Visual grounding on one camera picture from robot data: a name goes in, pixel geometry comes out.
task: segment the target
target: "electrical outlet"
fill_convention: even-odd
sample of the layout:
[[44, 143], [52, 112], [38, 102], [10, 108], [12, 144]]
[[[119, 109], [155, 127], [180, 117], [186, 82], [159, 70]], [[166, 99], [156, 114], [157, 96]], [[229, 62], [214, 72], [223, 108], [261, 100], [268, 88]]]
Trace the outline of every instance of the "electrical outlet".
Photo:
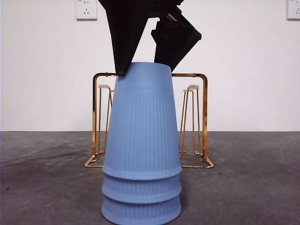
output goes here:
[[300, 20], [300, 0], [287, 0], [287, 19]]
[[77, 20], [96, 20], [98, 18], [98, 0], [75, 0]]

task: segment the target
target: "white wall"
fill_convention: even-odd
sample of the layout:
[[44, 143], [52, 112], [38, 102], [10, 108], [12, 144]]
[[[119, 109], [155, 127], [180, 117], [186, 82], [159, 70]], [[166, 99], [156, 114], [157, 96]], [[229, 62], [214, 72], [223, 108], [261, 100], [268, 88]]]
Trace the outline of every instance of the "white wall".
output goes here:
[[[202, 40], [174, 70], [209, 79], [210, 131], [300, 130], [300, 21], [285, 0], [185, 0]], [[1, 1], [1, 129], [91, 130], [91, 79], [114, 72], [105, 11], [77, 22], [74, 0]], [[149, 20], [134, 61], [153, 61]], [[174, 79], [180, 118], [182, 90]], [[103, 82], [113, 84], [111, 78]]]

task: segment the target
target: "metal wire frame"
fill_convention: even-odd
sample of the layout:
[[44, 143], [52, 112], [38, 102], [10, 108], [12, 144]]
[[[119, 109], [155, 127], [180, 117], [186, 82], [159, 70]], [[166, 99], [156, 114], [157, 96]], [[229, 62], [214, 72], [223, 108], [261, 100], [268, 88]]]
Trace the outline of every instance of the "metal wire frame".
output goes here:
[[[179, 151], [180, 151], [180, 158], [183, 158], [184, 152], [192, 152], [194, 154], [199, 155], [199, 160], [208, 163], [209, 165], [182, 165], [183, 168], [212, 168], [214, 164], [208, 158], [207, 153], [207, 146], [205, 145], [205, 141], [200, 144], [200, 116], [199, 116], [199, 86], [198, 85], [189, 85], [188, 88], [184, 91], [183, 97], [183, 105], [182, 105], [182, 114], [181, 114], [181, 123], [180, 123], [180, 135], [179, 135]], [[194, 93], [197, 93], [197, 125], [198, 125], [198, 150], [195, 150], [195, 113], [194, 113]], [[193, 135], [193, 144], [192, 150], [185, 150], [184, 143], [185, 143], [185, 131], [186, 131], [186, 121], [187, 121], [187, 110], [188, 110], [188, 95], [191, 93], [192, 95], [192, 135]], [[205, 130], [202, 131], [202, 140], [207, 139], [205, 136]]]
[[[104, 154], [105, 150], [100, 151], [100, 148], [98, 148], [98, 151], [96, 151], [96, 144], [97, 144], [97, 79], [100, 76], [116, 76], [115, 73], [98, 73], [94, 75], [93, 77], [93, 113], [92, 113], [92, 146], [91, 146], [91, 157], [88, 159], [88, 161], [84, 164], [85, 167], [93, 167], [93, 168], [99, 168], [103, 167], [103, 165], [90, 165], [91, 162], [95, 162], [99, 160], [100, 154]], [[208, 163], [208, 166], [203, 165], [183, 165], [183, 168], [212, 168], [214, 164], [211, 162], [211, 160], [208, 157], [208, 149], [207, 149], [207, 87], [208, 87], [208, 81], [207, 77], [204, 74], [172, 74], [172, 77], [199, 77], [203, 80], [203, 105], [202, 105], [202, 151], [200, 151], [200, 145], [198, 151], [188, 151], [188, 150], [182, 150], [180, 152], [181, 157], [183, 156], [184, 152], [193, 152], [195, 154], [199, 154], [199, 160]], [[197, 98], [197, 105], [199, 109], [199, 98]]]

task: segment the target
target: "floor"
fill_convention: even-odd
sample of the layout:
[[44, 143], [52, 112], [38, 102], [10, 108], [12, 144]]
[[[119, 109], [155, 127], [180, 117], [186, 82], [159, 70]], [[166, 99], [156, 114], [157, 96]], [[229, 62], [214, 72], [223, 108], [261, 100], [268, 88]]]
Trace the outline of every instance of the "floor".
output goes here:
[[[188, 134], [189, 148], [191, 134]], [[109, 225], [90, 132], [1, 133], [1, 225]], [[183, 169], [170, 225], [299, 225], [300, 132], [210, 132], [211, 169]], [[197, 163], [193, 154], [185, 162]]]

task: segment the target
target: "stacked cups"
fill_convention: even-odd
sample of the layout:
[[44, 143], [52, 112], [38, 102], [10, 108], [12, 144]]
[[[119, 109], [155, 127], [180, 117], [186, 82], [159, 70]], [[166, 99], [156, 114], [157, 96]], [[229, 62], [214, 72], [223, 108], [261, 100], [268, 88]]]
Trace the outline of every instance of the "stacked cups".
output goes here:
[[103, 216], [161, 225], [181, 212], [181, 172], [171, 70], [131, 63], [117, 77], [103, 166]]

